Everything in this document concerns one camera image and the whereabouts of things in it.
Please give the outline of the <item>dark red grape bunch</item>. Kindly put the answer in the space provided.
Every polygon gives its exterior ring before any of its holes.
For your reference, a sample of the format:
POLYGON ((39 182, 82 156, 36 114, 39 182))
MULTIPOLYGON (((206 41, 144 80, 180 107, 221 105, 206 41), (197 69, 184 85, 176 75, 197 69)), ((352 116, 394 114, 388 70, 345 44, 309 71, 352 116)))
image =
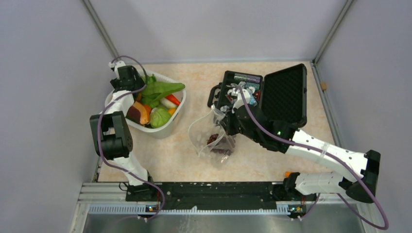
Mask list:
POLYGON ((206 145, 211 152, 230 156, 234 152, 235 138, 233 136, 219 136, 219 134, 212 134, 206 141, 206 145))

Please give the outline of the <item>clear zip top bag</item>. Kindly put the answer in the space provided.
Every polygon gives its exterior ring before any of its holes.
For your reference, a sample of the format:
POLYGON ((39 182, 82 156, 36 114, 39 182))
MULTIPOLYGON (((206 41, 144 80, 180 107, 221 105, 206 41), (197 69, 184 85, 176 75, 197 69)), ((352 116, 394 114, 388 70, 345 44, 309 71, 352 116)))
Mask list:
POLYGON ((225 113, 211 107, 204 117, 194 121, 188 136, 197 156, 215 167, 222 167, 235 151, 235 138, 228 136, 223 128, 225 113))

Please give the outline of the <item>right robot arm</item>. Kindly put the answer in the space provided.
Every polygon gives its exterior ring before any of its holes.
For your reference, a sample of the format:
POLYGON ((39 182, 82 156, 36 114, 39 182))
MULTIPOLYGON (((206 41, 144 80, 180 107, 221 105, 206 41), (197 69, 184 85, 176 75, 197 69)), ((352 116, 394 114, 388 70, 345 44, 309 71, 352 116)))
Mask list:
POLYGON ((269 151, 308 159, 332 171, 307 174, 294 172, 284 180, 285 194, 291 200, 314 193, 345 193, 364 202, 376 201, 381 154, 346 150, 317 139, 285 121, 268 120, 262 111, 243 105, 218 112, 218 122, 230 136, 242 134, 269 151))

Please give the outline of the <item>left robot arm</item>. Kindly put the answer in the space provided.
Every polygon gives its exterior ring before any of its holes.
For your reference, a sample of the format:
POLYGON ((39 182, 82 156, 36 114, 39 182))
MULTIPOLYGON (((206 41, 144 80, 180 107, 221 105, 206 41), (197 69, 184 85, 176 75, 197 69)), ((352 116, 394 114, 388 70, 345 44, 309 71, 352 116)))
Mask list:
POLYGON ((160 200, 161 190, 133 155, 133 139, 126 122, 127 113, 138 94, 146 87, 134 66, 113 60, 109 67, 116 78, 111 80, 112 99, 105 108, 89 119, 93 143, 104 164, 121 171, 128 180, 127 201, 160 200))

